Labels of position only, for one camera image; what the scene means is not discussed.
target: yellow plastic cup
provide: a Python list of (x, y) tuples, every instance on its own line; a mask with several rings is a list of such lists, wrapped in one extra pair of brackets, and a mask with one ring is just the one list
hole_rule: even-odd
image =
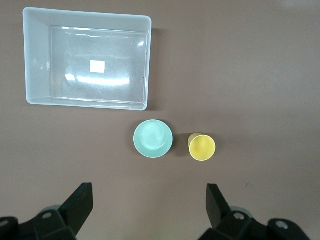
[(198, 161), (210, 159), (216, 151), (215, 141), (208, 135), (193, 133), (188, 139), (191, 157)]

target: metal screw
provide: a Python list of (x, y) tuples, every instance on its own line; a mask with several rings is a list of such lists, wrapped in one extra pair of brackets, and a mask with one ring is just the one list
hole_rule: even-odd
[(238, 220), (244, 220), (245, 219), (245, 216), (240, 212), (236, 212), (233, 216)]
[(45, 214), (42, 215), (42, 219), (48, 219), (52, 216), (51, 212), (47, 212)]
[(280, 229), (288, 229), (289, 228), (288, 224), (286, 224), (284, 221), (277, 221), (275, 224)]
[(8, 220), (4, 220), (4, 221), (0, 221), (0, 228), (4, 227), (5, 225), (7, 225), (9, 223)]

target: green bowl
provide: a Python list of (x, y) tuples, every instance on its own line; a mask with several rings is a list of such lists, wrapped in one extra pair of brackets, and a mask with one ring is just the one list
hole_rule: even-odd
[(133, 142), (135, 148), (147, 158), (159, 158), (171, 148), (174, 137), (167, 124), (159, 120), (147, 120), (135, 130)]

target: plastic container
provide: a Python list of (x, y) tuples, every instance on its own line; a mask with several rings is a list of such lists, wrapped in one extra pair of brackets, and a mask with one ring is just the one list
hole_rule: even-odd
[(148, 16), (27, 7), (23, 31), (30, 104), (147, 108)]

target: brown table surface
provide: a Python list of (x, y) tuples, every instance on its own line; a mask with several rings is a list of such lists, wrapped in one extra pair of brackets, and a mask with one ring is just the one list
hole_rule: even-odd
[[(25, 7), (150, 16), (147, 110), (28, 104)], [(92, 182), (79, 240), (196, 240), (216, 183), (262, 224), (319, 239), (319, 1), (2, 0), (0, 23), (0, 217), (23, 223)], [(161, 158), (133, 144), (149, 119), (174, 134)], [(210, 160), (189, 155), (194, 132), (216, 141)]]

